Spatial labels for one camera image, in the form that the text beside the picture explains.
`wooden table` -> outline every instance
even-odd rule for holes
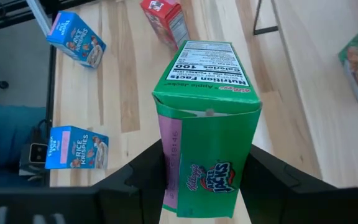
[[[337,57],[358,33],[358,1],[272,2],[322,178],[358,186],[358,103]]]
[[[158,40],[139,2],[100,1],[72,9],[99,34],[107,49],[97,70],[84,68],[58,51],[53,125],[74,125],[107,134],[110,138],[109,164],[106,171],[53,170],[51,186],[95,184],[160,138],[151,92],[173,52]],[[242,2],[182,0],[181,4],[190,37],[232,42],[251,82],[255,84],[246,41],[246,35],[252,30],[252,13],[250,8],[238,7]],[[249,23],[250,32],[244,32]],[[270,150],[263,116],[254,144]],[[161,223],[220,222],[249,222],[241,196],[232,220],[179,219],[166,210],[161,217]]]

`apple jacks logo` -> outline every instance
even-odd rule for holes
[[[187,177],[187,187],[191,191],[198,189],[198,181],[201,186],[210,192],[232,192],[231,186],[235,172],[230,162],[218,162],[209,170],[198,165],[191,165],[191,175]]]

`cartoon character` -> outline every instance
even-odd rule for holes
[[[84,44],[84,45],[82,45],[82,49],[90,50],[90,45],[89,44]]]
[[[150,1],[149,9],[156,10],[159,12],[164,4],[158,1]]]
[[[75,50],[75,44],[73,42],[67,42],[66,47],[68,47],[70,50]]]
[[[86,155],[88,158],[94,156],[94,151],[93,148],[91,150],[88,151],[88,154]]]
[[[70,167],[71,168],[78,168],[81,166],[81,161],[79,160],[79,158],[74,159],[71,163],[70,163]]]
[[[98,42],[96,36],[92,35],[92,36],[91,36],[91,40],[92,40],[92,43],[91,43],[91,44],[92,44],[93,46],[99,45],[99,42]]]
[[[107,151],[109,150],[107,144],[102,142],[99,137],[93,136],[94,145],[98,148],[96,152],[96,168],[103,168],[107,163]]]
[[[73,29],[73,31],[71,32],[71,34],[70,34],[71,38],[73,38],[73,37],[74,37],[75,32],[76,32],[76,28],[74,28],[74,29]]]

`person's leg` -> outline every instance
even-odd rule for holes
[[[21,149],[32,128],[45,118],[45,108],[0,105],[0,169],[19,165]]]

